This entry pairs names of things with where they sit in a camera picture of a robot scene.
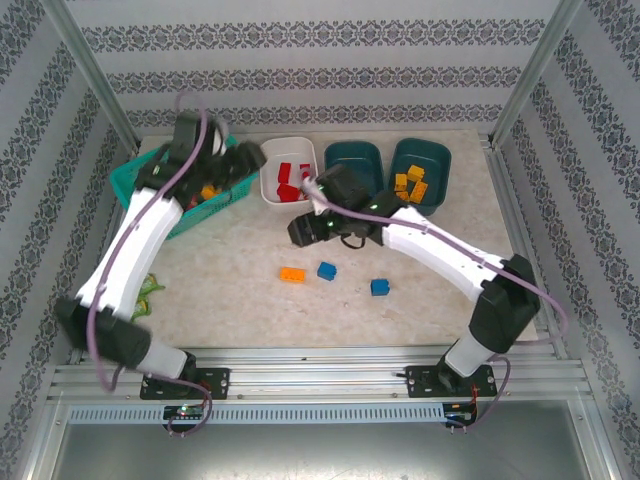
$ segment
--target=white table surface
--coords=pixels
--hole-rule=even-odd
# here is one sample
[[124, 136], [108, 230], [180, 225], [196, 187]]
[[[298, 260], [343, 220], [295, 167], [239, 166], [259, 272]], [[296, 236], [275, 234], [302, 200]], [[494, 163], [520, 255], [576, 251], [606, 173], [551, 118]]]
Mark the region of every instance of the white table surface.
[[[263, 142], [282, 134], [237, 135]], [[444, 204], [430, 219], [464, 241], [512, 255], [477, 133], [472, 130], [305, 133], [322, 169], [325, 148], [341, 140], [370, 141], [385, 173], [406, 137], [440, 142], [452, 153]], [[167, 137], [147, 137], [141, 151]], [[338, 239], [307, 248], [291, 244], [295, 214], [274, 211], [255, 181], [248, 197], [166, 241], [151, 272], [166, 289], [149, 296], [152, 314], [137, 321], [180, 347], [315, 347], [447, 344], [467, 329], [473, 305], [453, 285], [413, 259], [368, 242], [350, 250]], [[333, 282], [316, 276], [333, 263]], [[305, 284], [279, 279], [280, 267], [303, 268]], [[391, 292], [372, 297], [369, 283], [387, 278]], [[537, 338], [533, 324], [523, 339]]]

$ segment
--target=patterned wallpaper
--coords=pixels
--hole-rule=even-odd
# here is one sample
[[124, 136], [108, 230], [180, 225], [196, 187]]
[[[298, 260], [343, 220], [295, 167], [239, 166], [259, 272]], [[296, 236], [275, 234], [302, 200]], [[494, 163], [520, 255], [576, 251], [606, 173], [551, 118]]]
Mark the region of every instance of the patterned wallpaper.
[[127, 158], [40, 3], [0, 7], [0, 479], [20, 468], [52, 365], [55, 300], [95, 268]]
[[557, 3], [68, 1], [142, 135], [182, 89], [235, 131], [489, 133]]
[[585, 1], [502, 146], [623, 478], [640, 478], [639, 31], [634, 2]]

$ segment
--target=blue block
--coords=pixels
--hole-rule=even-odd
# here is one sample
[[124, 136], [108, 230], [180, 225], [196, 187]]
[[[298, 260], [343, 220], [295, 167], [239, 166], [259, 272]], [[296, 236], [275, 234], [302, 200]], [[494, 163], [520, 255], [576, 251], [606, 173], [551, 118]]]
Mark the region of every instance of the blue block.
[[330, 263], [322, 262], [318, 267], [318, 276], [325, 280], [332, 281], [336, 278], [336, 273], [338, 273], [338, 269], [335, 265], [331, 265]]
[[389, 280], [386, 278], [376, 278], [371, 280], [371, 295], [374, 297], [382, 297], [387, 295], [391, 287], [389, 287]]

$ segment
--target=green basket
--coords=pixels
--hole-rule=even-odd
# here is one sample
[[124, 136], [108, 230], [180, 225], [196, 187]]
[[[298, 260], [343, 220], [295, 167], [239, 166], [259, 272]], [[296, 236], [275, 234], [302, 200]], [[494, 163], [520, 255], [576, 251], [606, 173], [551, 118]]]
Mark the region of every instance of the green basket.
[[[227, 139], [227, 146], [235, 145], [236, 143], [237, 142], [233, 137], [229, 137]], [[136, 177], [138, 176], [138, 171], [145, 163], [153, 158], [157, 150], [158, 149], [153, 150], [136, 158], [135, 160], [131, 160], [130, 162], [125, 163], [124, 165], [116, 168], [111, 173], [109, 180], [111, 181], [111, 185], [113, 186], [113, 191], [115, 192], [116, 197], [118, 197], [118, 200], [125, 210], [129, 208], [131, 196], [133, 195], [133, 191], [135, 190], [134, 183], [136, 181]], [[258, 173], [254, 173], [253, 175], [244, 179], [242, 182], [234, 185], [231, 190], [222, 192], [221, 194], [213, 197], [211, 200], [207, 200], [197, 207], [184, 212], [178, 224], [173, 227], [173, 230], [171, 230], [171, 232], [167, 236], [167, 239], [173, 238], [176, 235], [180, 235], [182, 232], [197, 225], [207, 217], [210, 217], [214, 213], [217, 213], [223, 208], [231, 205], [232, 203], [237, 202], [241, 198], [246, 197], [249, 194], [251, 182], [253, 182], [256, 178], [258, 178]]]

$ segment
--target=red lego brick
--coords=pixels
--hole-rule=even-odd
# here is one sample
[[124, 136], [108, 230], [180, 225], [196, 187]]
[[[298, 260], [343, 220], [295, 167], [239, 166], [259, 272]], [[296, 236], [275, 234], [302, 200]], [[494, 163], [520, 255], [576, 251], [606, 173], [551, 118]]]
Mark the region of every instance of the red lego brick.
[[281, 183], [276, 192], [282, 203], [296, 202], [300, 196], [300, 190], [286, 183]]
[[280, 170], [278, 171], [278, 182], [279, 183], [288, 183], [289, 176], [291, 175], [291, 164], [290, 163], [281, 163]]

